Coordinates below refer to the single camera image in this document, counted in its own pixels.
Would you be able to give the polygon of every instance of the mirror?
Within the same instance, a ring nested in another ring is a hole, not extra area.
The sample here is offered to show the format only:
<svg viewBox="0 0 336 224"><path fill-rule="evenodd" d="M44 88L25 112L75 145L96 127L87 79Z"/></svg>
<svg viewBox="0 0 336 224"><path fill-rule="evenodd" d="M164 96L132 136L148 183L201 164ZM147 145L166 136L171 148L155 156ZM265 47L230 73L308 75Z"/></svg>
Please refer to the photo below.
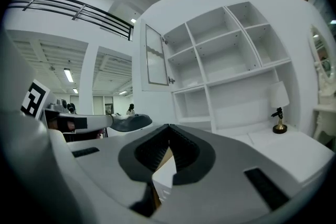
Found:
<svg viewBox="0 0 336 224"><path fill-rule="evenodd" d="M331 75L331 61L330 61L330 55L328 53L328 45L323 36L315 27L311 28L311 34L313 36L313 41L315 49L317 51L318 59L321 62L325 74L329 78Z"/></svg>

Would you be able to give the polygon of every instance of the person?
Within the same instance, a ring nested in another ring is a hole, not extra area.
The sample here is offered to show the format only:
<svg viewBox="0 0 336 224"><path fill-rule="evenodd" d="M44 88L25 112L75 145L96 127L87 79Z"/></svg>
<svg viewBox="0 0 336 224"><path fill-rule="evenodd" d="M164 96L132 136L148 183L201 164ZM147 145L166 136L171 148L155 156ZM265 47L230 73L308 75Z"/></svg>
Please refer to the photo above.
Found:
<svg viewBox="0 0 336 224"><path fill-rule="evenodd" d="M130 108L127 110L126 115L132 116L134 114L135 114L135 112L134 112L134 104L130 104Z"/></svg>

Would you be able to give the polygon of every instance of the white cabinet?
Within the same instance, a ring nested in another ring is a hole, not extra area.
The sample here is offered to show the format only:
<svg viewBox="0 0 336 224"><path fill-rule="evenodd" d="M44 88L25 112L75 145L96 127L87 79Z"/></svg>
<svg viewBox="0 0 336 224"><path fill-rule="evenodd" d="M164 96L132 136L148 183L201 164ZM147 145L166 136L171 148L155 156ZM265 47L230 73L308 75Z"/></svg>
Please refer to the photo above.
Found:
<svg viewBox="0 0 336 224"><path fill-rule="evenodd" d="M210 10L164 35L142 31L150 36L142 39L143 90L172 92L179 124L224 134L269 120L269 86L290 58L252 3Z"/></svg>

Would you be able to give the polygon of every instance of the lamp base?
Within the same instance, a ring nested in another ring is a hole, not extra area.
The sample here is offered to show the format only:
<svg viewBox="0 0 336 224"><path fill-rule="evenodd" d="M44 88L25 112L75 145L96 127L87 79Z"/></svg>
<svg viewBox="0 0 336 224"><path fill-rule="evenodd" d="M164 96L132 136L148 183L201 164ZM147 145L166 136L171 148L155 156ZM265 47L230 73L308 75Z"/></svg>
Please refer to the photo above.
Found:
<svg viewBox="0 0 336 224"><path fill-rule="evenodd" d="M279 123L273 127L273 132L276 134L284 134L287 132L287 125L282 124L282 119L279 119Z"/></svg>

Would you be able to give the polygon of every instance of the white lampshade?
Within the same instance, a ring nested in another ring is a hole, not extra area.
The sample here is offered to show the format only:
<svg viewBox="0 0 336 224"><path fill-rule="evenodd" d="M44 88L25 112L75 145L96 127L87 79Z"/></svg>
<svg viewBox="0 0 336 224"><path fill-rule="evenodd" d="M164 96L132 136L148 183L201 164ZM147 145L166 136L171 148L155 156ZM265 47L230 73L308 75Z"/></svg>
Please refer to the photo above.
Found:
<svg viewBox="0 0 336 224"><path fill-rule="evenodd" d="M271 85L271 107L282 108L289 105L289 99L285 85L282 81Z"/></svg>

